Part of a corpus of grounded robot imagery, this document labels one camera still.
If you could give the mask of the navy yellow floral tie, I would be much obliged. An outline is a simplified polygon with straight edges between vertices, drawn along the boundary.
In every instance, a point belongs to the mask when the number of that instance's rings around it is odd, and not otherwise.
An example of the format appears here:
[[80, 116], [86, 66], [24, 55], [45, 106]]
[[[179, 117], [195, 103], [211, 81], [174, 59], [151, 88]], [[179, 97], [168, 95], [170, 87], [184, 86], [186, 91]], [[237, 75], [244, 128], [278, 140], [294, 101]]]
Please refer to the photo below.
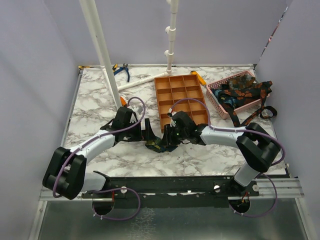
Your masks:
[[178, 147], [177, 145], [164, 146], [160, 143], [161, 140], [148, 140], [145, 142], [145, 146], [156, 153], [172, 152]]

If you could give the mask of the black orange floral tie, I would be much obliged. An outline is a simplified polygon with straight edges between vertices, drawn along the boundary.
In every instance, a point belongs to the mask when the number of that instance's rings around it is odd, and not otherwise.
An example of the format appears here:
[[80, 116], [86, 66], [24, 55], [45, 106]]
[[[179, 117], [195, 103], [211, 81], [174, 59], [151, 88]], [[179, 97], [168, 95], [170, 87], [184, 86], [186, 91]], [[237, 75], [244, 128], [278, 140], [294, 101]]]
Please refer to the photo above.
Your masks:
[[272, 92], [272, 85], [272, 81], [264, 81], [256, 84], [254, 87], [246, 88], [243, 90], [232, 90], [229, 87], [223, 87], [222, 90], [225, 90], [225, 93], [227, 95], [236, 97], [238, 108], [248, 105], [256, 100], [259, 101], [260, 108], [258, 108], [254, 113], [247, 117], [243, 122], [239, 121], [235, 109], [232, 109], [230, 105], [224, 103], [221, 104], [220, 102], [219, 103], [229, 114], [230, 119], [235, 127], [247, 126], [257, 116], [260, 116], [260, 118], [262, 119], [273, 118], [278, 115], [277, 110], [270, 105], [265, 105], [268, 94]]

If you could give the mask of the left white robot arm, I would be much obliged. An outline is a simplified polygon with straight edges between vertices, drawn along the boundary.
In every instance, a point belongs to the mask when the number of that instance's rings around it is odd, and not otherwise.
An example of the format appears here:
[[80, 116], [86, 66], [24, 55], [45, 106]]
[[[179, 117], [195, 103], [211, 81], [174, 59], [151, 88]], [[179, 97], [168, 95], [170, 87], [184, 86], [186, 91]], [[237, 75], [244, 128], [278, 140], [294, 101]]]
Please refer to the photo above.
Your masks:
[[73, 200], [85, 191], [106, 197], [111, 190], [107, 177], [95, 171], [86, 172], [87, 164], [119, 142], [157, 141], [159, 137], [154, 134], [149, 118], [144, 119], [144, 124], [142, 129], [137, 114], [128, 107], [120, 107], [115, 117], [92, 137], [71, 148], [60, 146], [53, 152], [42, 180], [43, 187], [52, 190], [55, 198]]

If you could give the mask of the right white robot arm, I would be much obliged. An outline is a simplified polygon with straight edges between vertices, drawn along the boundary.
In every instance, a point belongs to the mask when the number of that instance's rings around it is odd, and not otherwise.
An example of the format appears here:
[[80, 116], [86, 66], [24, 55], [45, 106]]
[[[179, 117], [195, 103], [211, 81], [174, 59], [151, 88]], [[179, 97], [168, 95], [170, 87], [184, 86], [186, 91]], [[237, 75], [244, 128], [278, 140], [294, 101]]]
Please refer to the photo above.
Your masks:
[[161, 144], [166, 147], [177, 146], [185, 140], [193, 145], [221, 145], [240, 150], [245, 163], [229, 184], [230, 191], [236, 196], [246, 192], [255, 177], [267, 172], [281, 151], [277, 140], [257, 123], [245, 127], [219, 128], [209, 123], [196, 124], [186, 112], [179, 111], [164, 126]]

